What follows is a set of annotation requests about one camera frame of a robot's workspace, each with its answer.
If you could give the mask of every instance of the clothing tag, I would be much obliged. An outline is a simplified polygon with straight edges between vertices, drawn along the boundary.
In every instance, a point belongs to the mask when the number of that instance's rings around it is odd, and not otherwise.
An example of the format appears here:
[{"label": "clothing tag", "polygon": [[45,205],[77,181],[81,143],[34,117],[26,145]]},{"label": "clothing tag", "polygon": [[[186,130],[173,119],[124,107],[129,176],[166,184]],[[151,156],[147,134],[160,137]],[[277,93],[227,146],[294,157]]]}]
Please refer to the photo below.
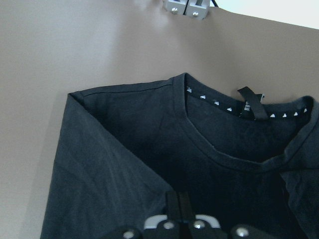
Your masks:
[{"label": "clothing tag", "polygon": [[239,117],[246,119],[256,119],[256,120],[268,120],[268,115],[264,109],[264,106],[261,104],[263,99],[263,94],[255,94],[247,86],[239,89],[238,92],[246,100],[243,110]]}]

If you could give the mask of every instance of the silver screw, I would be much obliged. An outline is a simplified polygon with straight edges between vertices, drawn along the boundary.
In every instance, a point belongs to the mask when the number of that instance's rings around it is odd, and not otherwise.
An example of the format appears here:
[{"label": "silver screw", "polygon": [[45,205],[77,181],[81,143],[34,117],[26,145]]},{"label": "silver screw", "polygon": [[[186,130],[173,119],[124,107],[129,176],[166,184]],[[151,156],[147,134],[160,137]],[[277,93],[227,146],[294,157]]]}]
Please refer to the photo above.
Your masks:
[{"label": "silver screw", "polygon": [[123,237],[124,237],[125,239],[131,239],[131,238],[134,237],[134,233],[133,233],[132,231],[127,231],[127,232],[125,232],[125,233],[123,234]]},{"label": "silver screw", "polygon": [[172,229],[172,228],[174,228],[174,223],[171,223],[171,222],[164,223],[164,228],[165,229]]},{"label": "silver screw", "polygon": [[236,234],[243,238],[249,235],[249,231],[246,228],[237,228]]},{"label": "silver screw", "polygon": [[173,14],[176,14],[176,13],[178,12],[178,9],[177,9],[176,7],[174,7],[174,8],[171,9],[171,12],[172,12]]},{"label": "silver screw", "polygon": [[201,229],[205,227],[205,223],[201,220],[195,221],[194,222],[194,227],[197,229]]}]

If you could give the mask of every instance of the neckline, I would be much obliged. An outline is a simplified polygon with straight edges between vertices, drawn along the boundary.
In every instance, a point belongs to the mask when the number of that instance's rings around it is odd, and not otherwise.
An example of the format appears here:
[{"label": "neckline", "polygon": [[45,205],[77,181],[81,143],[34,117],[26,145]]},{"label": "neckline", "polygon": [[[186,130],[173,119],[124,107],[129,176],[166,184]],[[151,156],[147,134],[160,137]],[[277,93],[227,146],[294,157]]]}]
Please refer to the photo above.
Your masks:
[{"label": "neckline", "polygon": [[281,169],[290,161],[294,154],[299,150],[299,148],[302,146],[303,142],[306,140],[306,138],[308,137],[308,135],[310,134],[310,132],[312,131],[312,129],[318,121],[319,106],[318,103],[310,96],[300,97],[297,100],[289,103],[264,105],[266,110],[269,111],[282,111],[283,109],[294,110],[295,107],[298,107],[299,109],[301,109],[302,107],[308,107],[305,102],[310,100],[312,102],[312,109],[310,112],[311,118],[309,122],[306,125],[304,125],[299,130],[297,135],[290,141],[290,143],[287,145],[282,154],[268,158],[263,162],[255,162],[237,158],[218,151],[214,147],[214,145],[212,145],[190,121],[190,119],[187,116],[187,109],[185,105],[185,94],[187,94],[186,87],[188,85],[192,85],[193,87],[195,86],[197,88],[203,89],[205,90],[207,95],[211,94],[218,96],[218,98],[221,99],[221,101],[224,101],[234,106],[243,104],[243,102],[238,101],[227,95],[224,95],[204,85],[188,73],[180,74],[178,76],[173,77],[172,79],[174,111],[183,131],[186,133],[186,135],[192,141],[192,143],[208,158],[210,158],[212,161],[219,164],[220,166],[232,170],[253,173],[264,173]]}]

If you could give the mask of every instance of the black t-shirt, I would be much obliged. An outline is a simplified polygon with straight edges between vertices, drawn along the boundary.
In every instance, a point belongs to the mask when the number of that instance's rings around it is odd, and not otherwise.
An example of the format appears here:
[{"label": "black t-shirt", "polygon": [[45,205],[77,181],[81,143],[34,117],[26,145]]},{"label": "black t-shirt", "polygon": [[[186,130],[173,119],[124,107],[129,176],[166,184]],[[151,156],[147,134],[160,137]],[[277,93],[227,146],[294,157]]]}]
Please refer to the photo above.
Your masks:
[{"label": "black t-shirt", "polygon": [[173,189],[226,232],[318,239],[319,103],[264,105],[263,121],[243,107],[188,73],[69,94],[41,238],[142,230]]}]

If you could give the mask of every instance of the beige tabletop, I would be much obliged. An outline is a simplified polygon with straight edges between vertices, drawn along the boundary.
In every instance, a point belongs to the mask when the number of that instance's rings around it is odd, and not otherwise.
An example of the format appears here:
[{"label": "beige tabletop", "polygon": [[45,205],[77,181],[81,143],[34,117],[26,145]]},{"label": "beige tabletop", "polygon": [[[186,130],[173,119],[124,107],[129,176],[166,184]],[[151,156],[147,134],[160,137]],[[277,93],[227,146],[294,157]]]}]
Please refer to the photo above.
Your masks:
[{"label": "beige tabletop", "polygon": [[237,99],[319,99],[319,30],[160,0],[0,1],[0,238],[39,238],[66,96],[188,72]]}]

